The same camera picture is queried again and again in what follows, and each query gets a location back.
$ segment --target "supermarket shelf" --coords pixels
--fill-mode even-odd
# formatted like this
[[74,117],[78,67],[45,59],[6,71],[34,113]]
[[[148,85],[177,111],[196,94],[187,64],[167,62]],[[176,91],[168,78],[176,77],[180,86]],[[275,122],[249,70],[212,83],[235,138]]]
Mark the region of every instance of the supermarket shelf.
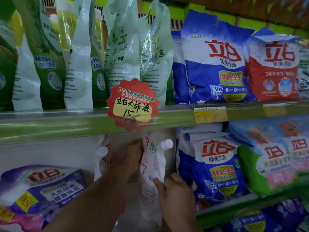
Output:
[[197,222],[203,228],[209,228],[218,224],[229,222],[248,209],[262,209],[278,203],[284,199],[304,196],[309,190],[309,174],[303,175],[299,183],[293,188],[261,198],[252,193],[238,199],[216,205],[197,214]]
[[[159,115],[146,129],[194,125],[195,107],[226,107],[229,121],[265,118],[263,103],[229,103],[205,105],[169,105],[159,107]],[[280,110],[273,116],[309,113],[309,100],[284,103],[285,113]],[[117,127],[107,115],[108,108],[56,110],[44,112],[0,113],[0,144],[74,138],[126,132]]]

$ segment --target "hand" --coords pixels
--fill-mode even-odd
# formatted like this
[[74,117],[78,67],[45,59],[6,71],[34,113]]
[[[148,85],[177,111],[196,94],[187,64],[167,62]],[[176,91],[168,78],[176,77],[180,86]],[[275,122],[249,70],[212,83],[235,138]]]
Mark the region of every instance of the hand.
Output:
[[127,147],[124,162],[129,165],[130,176],[139,169],[141,157],[143,155],[143,139],[133,140]]
[[165,184],[156,178],[154,184],[162,216],[172,231],[202,231],[196,224],[194,194],[179,174],[172,173]]

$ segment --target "shelf label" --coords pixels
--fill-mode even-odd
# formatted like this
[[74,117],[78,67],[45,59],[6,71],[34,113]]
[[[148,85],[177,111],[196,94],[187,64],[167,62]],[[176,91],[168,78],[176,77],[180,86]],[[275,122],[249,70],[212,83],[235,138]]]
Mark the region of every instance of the shelf label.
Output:
[[263,104],[263,111],[266,117],[287,116],[285,103]]
[[215,123],[228,121],[226,107],[201,107],[194,108],[196,124]]
[[115,125],[127,131],[144,129],[158,116],[159,101],[155,90],[136,78],[122,80],[119,86],[113,87],[106,102],[108,115],[114,118]]

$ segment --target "red starburst price sign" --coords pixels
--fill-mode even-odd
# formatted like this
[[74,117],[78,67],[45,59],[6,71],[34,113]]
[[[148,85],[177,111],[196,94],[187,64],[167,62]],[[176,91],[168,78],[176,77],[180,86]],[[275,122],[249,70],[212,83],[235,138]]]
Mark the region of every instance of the red starburst price sign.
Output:
[[156,92],[147,82],[139,82],[136,78],[122,80],[119,86],[112,88],[106,100],[108,115],[114,118],[116,126],[127,131],[144,129],[158,116],[159,101],[155,96]]

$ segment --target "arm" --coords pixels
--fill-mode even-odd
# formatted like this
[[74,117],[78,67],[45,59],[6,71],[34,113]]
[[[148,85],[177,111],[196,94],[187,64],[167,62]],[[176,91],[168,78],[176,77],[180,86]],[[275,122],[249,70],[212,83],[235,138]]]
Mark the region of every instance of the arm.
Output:
[[125,186],[139,169],[142,139],[133,141],[117,166],[66,205],[43,232],[112,231],[118,218]]
[[203,232],[196,223],[194,194],[179,174],[172,173],[164,184],[156,178],[154,184],[162,216],[172,232]]

